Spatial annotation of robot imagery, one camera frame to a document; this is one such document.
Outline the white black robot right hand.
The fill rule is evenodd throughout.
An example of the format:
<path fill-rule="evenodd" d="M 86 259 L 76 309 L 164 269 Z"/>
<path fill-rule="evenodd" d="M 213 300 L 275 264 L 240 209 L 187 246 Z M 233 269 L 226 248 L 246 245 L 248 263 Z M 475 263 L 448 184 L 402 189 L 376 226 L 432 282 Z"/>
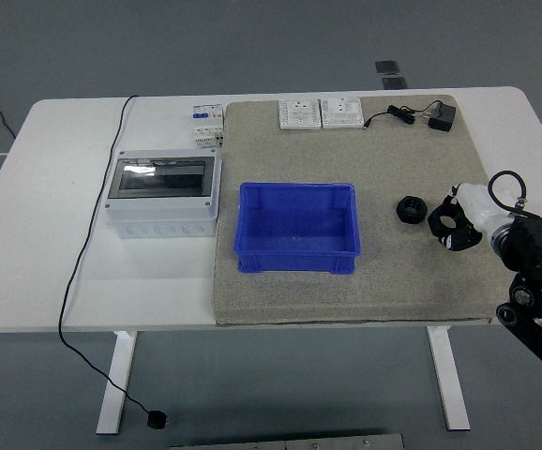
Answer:
<path fill-rule="evenodd" d="M 501 255 L 513 217 L 490 197 L 487 186 L 463 183 L 451 188 L 428 217 L 430 231 L 451 251 L 463 251 L 486 238 Z"/>

